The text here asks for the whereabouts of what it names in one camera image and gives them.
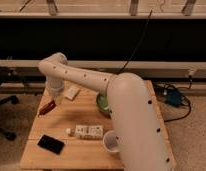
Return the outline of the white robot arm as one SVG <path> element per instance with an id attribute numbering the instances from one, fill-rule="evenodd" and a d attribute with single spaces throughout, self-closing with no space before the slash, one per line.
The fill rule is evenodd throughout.
<path id="1" fill-rule="evenodd" d="M 150 91 L 140 76 L 71 67 L 62 53 L 41 60 L 38 69 L 46 76 L 46 88 L 54 97 L 68 80 L 107 98 L 124 171 L 172 171 Z"/>

